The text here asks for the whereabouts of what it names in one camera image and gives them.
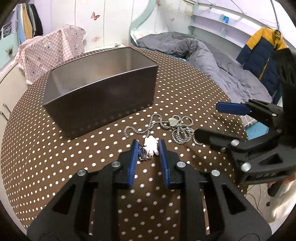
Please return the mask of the person's right hand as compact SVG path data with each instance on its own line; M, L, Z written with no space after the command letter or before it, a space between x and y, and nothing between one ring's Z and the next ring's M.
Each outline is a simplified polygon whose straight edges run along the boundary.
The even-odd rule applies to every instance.
M282 180L282 184L286 185L286 184L288 184L288 183L290 183L290 182L293 182L295 179L296 179L296 177L295 177L295 175L293 175L293 176L291 176L291 177L288 177L288 178L286 178L286 179L283 179L283 180ZM271 186L271 185L273 185L274 183L276 183L276 181L269 182L269 183L268 183L268 186Z

